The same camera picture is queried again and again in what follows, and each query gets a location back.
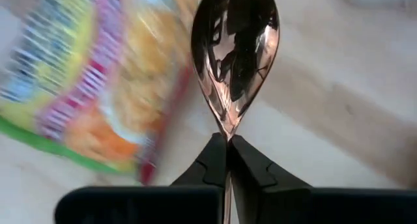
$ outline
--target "black holder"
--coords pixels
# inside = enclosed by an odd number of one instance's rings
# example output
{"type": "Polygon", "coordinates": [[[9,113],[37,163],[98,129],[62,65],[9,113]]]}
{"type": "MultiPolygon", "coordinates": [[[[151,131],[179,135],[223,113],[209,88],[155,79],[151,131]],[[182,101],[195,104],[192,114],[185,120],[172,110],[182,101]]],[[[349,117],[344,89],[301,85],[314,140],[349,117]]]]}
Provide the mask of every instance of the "black holder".
{"type": "Polygon", "coordinates": [[[223,223],[231,171],[240,223],[417,223],[417,192],[313,188],[241,136],[213,134],[169,187],[81,188],[66,195],[56,224],[223,223]]]}

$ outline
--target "spoon bowl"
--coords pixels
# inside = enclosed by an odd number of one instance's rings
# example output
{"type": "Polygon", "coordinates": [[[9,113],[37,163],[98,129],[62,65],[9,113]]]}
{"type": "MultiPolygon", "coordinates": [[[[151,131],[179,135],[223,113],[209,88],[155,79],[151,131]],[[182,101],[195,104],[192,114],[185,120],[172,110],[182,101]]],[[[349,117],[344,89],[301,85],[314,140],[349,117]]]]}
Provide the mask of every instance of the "spoon bowl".
{"type": "Polygon", "coordinates": [[[194,70],[229,141],[274,61],[280,39],[274,0],[202,0],[191,37],[194,70]]]}

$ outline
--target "colorful packaging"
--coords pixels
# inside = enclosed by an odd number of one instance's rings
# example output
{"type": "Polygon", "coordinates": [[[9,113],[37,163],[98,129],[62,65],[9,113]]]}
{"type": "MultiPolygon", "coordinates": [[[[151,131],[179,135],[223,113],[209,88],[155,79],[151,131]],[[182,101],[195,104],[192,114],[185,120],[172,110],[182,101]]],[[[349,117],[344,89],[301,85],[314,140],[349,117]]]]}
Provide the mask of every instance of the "colorful packaging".
{"type": "Polygon", "coordinates": [[[191,72],[196,6],[197,0],[40,0],[2,74],[0,130],[147,183],[191,72]]]}

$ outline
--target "wooden surface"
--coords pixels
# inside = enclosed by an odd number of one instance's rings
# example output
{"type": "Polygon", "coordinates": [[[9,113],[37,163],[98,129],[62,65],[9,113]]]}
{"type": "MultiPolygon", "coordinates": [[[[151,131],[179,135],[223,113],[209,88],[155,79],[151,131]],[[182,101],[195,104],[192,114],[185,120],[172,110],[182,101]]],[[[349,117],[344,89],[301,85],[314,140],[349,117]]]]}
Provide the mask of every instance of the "wooden surface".
{"type": "MultiPolygon", "coordinates": [[[[16,3],[1,0],[15,15],[16,3]]],[[[344,0],[276,0],[281,43],[238,134],[314,186],[409,188],[417,183],[417,16],[344,0]]],[[[1,57],[19,19],[0,8],[1,57]]],[[[193,79],[160,155],[155,184],[170,184],[216,124],[193,79]]],[[[98,175],[2,135],[0,222],[51,223],[71,189],[132,184],[98,175]]]]}

